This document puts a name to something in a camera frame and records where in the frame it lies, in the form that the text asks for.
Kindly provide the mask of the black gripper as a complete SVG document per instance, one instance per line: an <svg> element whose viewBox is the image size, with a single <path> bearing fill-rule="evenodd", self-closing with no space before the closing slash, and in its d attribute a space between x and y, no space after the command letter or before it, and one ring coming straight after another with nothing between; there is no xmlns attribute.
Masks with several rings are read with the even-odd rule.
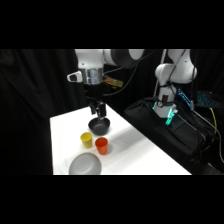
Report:
<svg viewBox="0 0 224 224"><path fill-rule="evenodd" d="M106 105L102 100L102 87L100 84L85 85L84 90L88 105L90 106L91 114L96 114L98 122L100 122L101 117L106 116Z"/></svg>

